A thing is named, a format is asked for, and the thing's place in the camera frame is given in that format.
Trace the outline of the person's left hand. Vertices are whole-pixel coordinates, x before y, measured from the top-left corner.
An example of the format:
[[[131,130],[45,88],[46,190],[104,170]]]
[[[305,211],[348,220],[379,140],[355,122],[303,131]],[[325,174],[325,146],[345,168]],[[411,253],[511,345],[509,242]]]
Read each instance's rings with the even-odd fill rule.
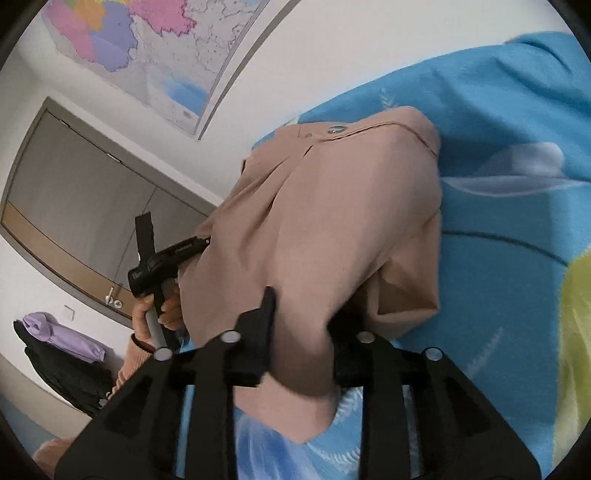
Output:
[[[135,301],[131,315],[135,339],[148,350],[153,349],[154,343],[147,325],[146,314],[152,309],[153,304],[152,295],[140,297]],[[184,328],[180,292],[176,283],[172,283],[167,289],[166,299],[161,307],[158,321],[161,326],[170,331],[178,331]]]

